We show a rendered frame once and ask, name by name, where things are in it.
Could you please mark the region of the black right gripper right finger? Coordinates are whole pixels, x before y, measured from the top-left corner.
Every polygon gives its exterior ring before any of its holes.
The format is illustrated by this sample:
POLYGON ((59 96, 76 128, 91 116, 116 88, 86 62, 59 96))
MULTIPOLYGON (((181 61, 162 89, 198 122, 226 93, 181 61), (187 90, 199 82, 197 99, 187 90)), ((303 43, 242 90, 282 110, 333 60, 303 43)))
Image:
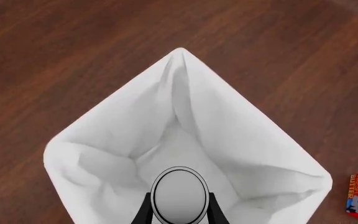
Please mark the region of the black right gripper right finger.
POLYGON ((229 224, 228 220, 223 214, 214 193, 209 193, 209 204, 207 209, 209 224, 229 224))

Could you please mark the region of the silver tin can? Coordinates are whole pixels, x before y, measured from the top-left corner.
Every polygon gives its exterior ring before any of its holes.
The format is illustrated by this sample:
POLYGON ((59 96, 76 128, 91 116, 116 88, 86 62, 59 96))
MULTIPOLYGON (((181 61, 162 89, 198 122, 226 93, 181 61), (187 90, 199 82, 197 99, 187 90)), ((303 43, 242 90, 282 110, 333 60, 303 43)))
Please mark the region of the silver tin can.
POLYGON ((150 202, 161 224, 199 224, 207 212, 209 190, 197 171, 175 166, 154 180, 150 202))

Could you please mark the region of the white fabric basket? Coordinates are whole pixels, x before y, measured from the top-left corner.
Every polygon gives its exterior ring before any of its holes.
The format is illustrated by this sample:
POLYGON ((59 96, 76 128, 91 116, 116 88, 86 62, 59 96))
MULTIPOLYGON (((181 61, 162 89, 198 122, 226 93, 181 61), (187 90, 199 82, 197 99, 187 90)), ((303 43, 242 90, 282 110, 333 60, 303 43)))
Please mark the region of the white fabric basket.
POLYGON ((45 169, 75 224, 130 224, 165 169, 197 171, 230 224, 306 224, 331 175, 178 48, 57 134, 45 169))

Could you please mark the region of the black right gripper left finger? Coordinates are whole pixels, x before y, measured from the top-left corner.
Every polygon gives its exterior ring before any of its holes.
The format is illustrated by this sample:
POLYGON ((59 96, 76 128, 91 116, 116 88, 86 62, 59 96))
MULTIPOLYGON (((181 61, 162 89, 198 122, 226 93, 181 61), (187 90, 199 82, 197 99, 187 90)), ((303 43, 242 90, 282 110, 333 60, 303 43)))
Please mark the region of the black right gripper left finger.
POLYGON ((153 209, 151 203, 151 193, 147 192, 144 201, 140 206, 131 224, 152 224, 153 209))

